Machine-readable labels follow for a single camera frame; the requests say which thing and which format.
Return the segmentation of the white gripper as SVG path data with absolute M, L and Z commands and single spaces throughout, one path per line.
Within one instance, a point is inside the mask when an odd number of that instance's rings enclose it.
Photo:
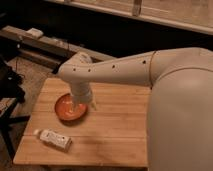
M 92 101 L 92 90 L 90 87 L 90 84 L 87 82 L 83 83 L 72 83 L 70 85 L 71 89 L 71 97 L 73 99 L 72 103 L 72 112 L 73 113 L 79 113 L 79 105 L 80 103 L 86 104 L 90 103 Z M 96 102 L 92 101 L 90 103 L 91 108 L 94 110 L 97 110 Z

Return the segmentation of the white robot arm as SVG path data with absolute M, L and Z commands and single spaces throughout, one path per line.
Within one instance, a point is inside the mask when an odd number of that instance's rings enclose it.
M 213 171 L 213 51 L 159 50 L 99 63 L 78 52 L 58 75 L 76 103 L 92 99 L 92 82 L 149 86 L 149 171 Z

